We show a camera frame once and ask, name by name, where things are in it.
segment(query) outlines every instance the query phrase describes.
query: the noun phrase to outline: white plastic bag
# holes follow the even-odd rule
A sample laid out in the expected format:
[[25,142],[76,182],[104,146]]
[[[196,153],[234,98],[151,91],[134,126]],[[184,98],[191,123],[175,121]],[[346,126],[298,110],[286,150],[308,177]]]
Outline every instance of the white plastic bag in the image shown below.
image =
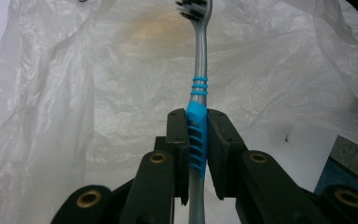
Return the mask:
[[[335,136],[358,143],[358,13],[327,0],[213,7],[209,107],[312,190]],[[74,190],[134,177],[168,112],[186,107],[194,31],[169,0],[13,0],[9,13],[0,223],[49,223]],[[206,184],[207,222],[238,222]]]

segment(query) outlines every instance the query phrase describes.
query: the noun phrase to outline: translucent plastic sheet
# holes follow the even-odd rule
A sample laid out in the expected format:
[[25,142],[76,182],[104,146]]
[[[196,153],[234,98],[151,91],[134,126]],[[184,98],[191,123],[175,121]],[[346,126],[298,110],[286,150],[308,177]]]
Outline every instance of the translucent plastic sheet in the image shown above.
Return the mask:
[[[209,107],[312,190],[317,178],[296,174],[321,172],[337,134],[358,143],[358,13],[332,0],[213,7]],[[13,0],[0,46],[0,223],[49,223],[74,190],[133,178],[167,113],[186,107],[194,42],[173,1]],[[206,184],[207,222],[238,223]],[[175,214],[186,223],[185,208]]]

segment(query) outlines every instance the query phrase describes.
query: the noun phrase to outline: blue and gray toothbrush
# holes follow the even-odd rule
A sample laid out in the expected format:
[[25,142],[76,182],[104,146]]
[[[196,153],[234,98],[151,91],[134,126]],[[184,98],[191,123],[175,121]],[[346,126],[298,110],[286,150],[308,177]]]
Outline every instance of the blue and gray toothbrush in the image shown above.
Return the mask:
[[187,106],[187,128],[190,139],[190,213],[188,223],[205,223],[204,178],[207,158],[207,40],[206,28],[212,14],[212,0],[176,2],[180,14],[189,19],[196,31],[196,68]]

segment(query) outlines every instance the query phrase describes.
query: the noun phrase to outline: black object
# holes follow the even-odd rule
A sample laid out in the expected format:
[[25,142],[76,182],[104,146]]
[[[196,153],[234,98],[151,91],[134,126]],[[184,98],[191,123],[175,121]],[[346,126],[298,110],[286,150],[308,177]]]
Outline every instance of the black object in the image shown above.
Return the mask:
[[[358,191],[330,186],[321,196],[290,178],[267,153],[249,151],[228,117],[209,109],[208,165],[219,199],[235,197],[241,223],[358,223]],[[114,191],[87,186],[62,205],[53,224],[173,223],[173,198],[188,200],[186,112],[168,115],[167,136],[144,155],[136,177]]]

